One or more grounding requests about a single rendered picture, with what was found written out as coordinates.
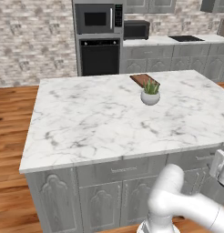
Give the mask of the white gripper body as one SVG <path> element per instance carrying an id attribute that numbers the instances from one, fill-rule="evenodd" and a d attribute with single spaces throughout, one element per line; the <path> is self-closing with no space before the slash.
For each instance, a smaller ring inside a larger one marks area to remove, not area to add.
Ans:
<path id="1" fill-rule="evenodd" d="M 224 166 L 224 151 L 218 149 L 213 158 L 209 174 L 212 177 L 217 178 L 223 166 Z"/>

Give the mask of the narrow grey island drawer front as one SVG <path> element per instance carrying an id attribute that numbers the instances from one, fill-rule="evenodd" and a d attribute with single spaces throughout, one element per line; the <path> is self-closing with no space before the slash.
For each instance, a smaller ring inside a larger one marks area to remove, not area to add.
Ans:
<path id="1" fill-rule="evenodd" d="M 213 159 L 207 160 L 196 160 L 197 157 L 204 157 L 209 155 L 214 155 L 218 150 L 217 147 L 197 149 L 192 151 L 184 151 L 178 153 L 168 154 L 167 163 L 176 164 L 180 166 L 183 170 L 191 170 L 197 168 L 208 167 L 211 165 Z"/>

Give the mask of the brown wooden cutting board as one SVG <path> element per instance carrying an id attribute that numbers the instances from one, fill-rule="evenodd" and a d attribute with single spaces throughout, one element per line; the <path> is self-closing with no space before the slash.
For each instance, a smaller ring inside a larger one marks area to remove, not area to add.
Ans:
<path id="1" fill-rule="evenodd" d="M 146 85 L 148 81 L 155 82 L 156 84 L 158 83 L 158 81 L 156 81 L 148 74 L 132 75 L 130 78 L 141 87 L 144 87 L 144 85 Z"/>

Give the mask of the wide grey island drawer front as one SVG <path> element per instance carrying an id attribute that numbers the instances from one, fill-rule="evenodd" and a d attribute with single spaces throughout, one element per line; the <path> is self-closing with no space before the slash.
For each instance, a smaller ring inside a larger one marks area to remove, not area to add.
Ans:
<path id="1" fill-rule="evenodd" d="M 80 187 L 86 187 L 121 181 L 126 178 L 145 175 L 155 176 L 166 165 L 166 160 L 166 155 L 158 155 L 82 166 L 77 169 L 78 183 Z M 137 167 L 137 170 L 130 173 L 116 174 L 112 174 L 110 171 L 111 168 L 118 169 L 123 167 Z"/>

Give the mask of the grey island cupboard door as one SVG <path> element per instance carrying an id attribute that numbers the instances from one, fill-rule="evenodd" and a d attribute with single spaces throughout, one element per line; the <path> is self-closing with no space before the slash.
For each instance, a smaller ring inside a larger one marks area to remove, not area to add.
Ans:
<path id="1" fill-rule="evenodd" d="M 195 195 L 199 193 L 208 175 L 209 170 L 206 167 L 185 171 L 184 184 L 181 192 L 185 195 Z"/>
<path id="2" fill-rule="evenodd" d="M 119 227 L 121 181 L 81 187 L 79 192 L 84 233 Z"/>
<path id="3" fill-rule="evenodd" d="M 123 181 L 120 226 L 141 223 L 148 214 L 148 196 L 157 177 L 141 177 Z"/>
<path id="4" fill-rule="evenodd" d="M 214 177 L 208 177 L 200 193 L 224 206 L 224 187 Z"/>

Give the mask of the green plant in white pot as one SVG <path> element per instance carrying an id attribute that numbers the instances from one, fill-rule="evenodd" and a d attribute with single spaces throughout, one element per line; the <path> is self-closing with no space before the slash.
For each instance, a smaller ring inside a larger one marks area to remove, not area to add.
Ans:
<path id="1" fill-rule="evenodd" d="M 160 99 L 160 83 L 151 78 L 143 81 L 143 90 L 141 92 L 141 101 L 147 106 L 154 106 Z"/>

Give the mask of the grey base cupboard run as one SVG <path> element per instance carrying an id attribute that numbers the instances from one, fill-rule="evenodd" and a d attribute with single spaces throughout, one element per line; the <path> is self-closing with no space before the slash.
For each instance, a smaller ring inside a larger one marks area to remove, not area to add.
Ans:
<path id="1" fill-rule="evenodd" d="M 224 43 L 125 46 L 122 73 L 196 70 L 224 82 Z"/>

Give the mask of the black hob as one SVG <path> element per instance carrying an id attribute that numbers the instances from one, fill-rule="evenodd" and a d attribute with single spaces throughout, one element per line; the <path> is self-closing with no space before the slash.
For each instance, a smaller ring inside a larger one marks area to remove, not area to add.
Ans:
<path id="1" fill-rule="evenodd" d="M 197 38 L 193 35 L 169 35 L 169 38 L 172 38 L 178 42 L 197 42 L 204 41 L 203 39 Z"/>

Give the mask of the brown wooden block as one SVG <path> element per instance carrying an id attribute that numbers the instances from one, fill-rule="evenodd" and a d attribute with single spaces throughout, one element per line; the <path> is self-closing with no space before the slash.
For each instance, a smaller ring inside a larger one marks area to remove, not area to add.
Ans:
<path id="1" fill-rule="evenodd" d="M 224 18 L 222 18 L 219 22 L 219 29 L 217 34 L 224 37 Z"/>

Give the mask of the black countertop toaster oven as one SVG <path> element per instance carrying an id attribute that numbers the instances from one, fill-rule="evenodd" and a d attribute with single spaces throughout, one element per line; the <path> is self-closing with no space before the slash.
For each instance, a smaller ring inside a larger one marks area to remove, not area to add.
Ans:
<path id="1" fill-rule="evenodd" d="M 124 22 L 124 39 L 145 39 L 149 37 L 150 23 L 145 20 L 127 20 Z"/>

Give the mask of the grey range hood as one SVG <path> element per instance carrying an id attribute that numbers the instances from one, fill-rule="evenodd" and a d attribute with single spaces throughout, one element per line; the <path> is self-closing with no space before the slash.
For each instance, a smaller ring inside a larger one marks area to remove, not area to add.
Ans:
<path id="1" fill-rule="evenodd" d="M 202 0 L 200 10 L 213 14 L 224 13 L 224 0 Z"/>

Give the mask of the built-in black oven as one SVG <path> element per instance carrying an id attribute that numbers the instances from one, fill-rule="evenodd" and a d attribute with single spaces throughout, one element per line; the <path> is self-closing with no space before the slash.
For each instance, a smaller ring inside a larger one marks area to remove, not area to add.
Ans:
<path id="1" fill-rule="evenodd" d="M 117 75 L 119 73 L 120 39 L 81 39 L 79 55 L 82 76 Z"/>

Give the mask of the grey island end panel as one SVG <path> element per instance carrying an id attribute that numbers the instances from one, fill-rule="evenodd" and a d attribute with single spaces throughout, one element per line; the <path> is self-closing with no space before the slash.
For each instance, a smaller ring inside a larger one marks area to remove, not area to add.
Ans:
<path id="1" fill-rule="evenodd" d="M 43 233 L 83 233 L 74 168 L 25 175 Z"/>

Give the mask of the built-in grey microwave oven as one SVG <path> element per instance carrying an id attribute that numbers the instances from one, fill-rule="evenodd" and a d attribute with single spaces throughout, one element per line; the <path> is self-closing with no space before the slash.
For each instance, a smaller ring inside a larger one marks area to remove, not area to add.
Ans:
<path id="1" fill-rule="evenodd" d="M 75 12 L 79 35 L 122 33 L 122 4 L 75 4 Z"/>

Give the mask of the grey wall cupboard run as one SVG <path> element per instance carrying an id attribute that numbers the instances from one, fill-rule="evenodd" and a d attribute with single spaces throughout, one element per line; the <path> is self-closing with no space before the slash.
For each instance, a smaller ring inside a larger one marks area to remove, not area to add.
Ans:
<path id="1" fill-rule="evenodd" d="M 177 0 L 127 0 L 127 14 L 173 14 Z"/>

